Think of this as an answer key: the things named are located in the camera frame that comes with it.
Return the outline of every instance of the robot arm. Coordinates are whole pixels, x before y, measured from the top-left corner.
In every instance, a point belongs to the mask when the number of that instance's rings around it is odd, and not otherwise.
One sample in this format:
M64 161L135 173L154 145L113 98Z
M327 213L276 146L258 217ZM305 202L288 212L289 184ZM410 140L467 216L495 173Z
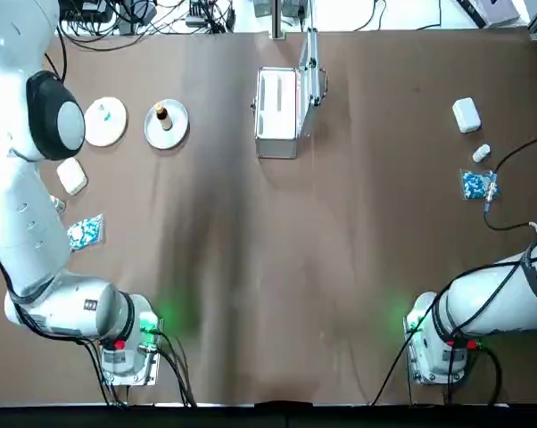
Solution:
M64 270L69 239L38 174L39 161L74 156L85 136L78 103L41 67L58 18L56 0L0 0L0 265L8 290L5 313L14 323L27 324L20 317L24 313L43 333L100 340L103 369L114 384L143 384L153 356L140 345L154 342L145 330L157 328L157 317L142 296Z
M537 246L532 258L537 258ZM523 253L500 262L518 262ZM537 262L533 263L537 274ZM491 297L508 276L512 267L492 267L453 281L433 310L436 293L425 292L416 300L414 308L404 319L406 336L425 317L421 328L409 342L409 364L417 382L423 384L447 383L450 354L453 382L464 375L467 363L466 344L450 345L453 332L469 320ZM476 338L495 333L537 330L537 282L532 273L519 267L500 292L481 314L460 329L462 338Z

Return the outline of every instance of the white container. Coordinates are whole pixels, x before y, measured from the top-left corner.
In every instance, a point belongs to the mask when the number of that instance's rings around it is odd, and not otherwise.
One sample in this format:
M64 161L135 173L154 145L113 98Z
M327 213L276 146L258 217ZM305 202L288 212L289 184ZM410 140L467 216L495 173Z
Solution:
M453 104L453 113L459 129L463 134L476 131L481 127L481 118L476 110L473 98L463 98Z
M324 92L320 74L325 76ZM307 29L298 68L263 67L252 101L254 137L259 158L294 159L297 141L308 136L328 84L318 61L318 32Z
M473 161L476 163L482 161L486 158L491 152L491 147L488 144L483 144L481 147L476 149L476 152L473 153Z

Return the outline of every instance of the silver metal box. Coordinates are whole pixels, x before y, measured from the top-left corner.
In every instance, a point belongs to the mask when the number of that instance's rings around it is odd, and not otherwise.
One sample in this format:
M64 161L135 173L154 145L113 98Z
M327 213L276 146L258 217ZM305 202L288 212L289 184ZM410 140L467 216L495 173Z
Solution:
M325 78L324 92L320 76ZM318 32L308 29L298 68L262 67L252 102L259 158L294 159L297 143L308 136L316 109L327 93L327 75L319 67Z

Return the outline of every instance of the blue snack bag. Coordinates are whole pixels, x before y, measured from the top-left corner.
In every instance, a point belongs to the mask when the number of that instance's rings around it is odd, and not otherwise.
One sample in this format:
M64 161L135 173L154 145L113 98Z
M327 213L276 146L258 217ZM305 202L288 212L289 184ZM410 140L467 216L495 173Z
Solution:
M67 235L70 239L70 247L73 251L82 250L88 245L99 243L103 240L104 215L86 218L69 227Z
M472 171L461 171L461 189L465 200L484 199L489 189L489 184L495 179L495 174L492 171L484 171L476 173ZM493 196L493 199L500 195L499 188Z

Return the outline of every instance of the label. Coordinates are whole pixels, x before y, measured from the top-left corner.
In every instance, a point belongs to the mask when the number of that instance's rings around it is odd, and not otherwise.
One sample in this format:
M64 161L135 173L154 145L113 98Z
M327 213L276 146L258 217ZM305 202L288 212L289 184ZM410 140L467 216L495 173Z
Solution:
M84 310L96 310L98 308L98 300L84 300Z
M123 350L104 351L104 363L120 364L126 362L126 352Z

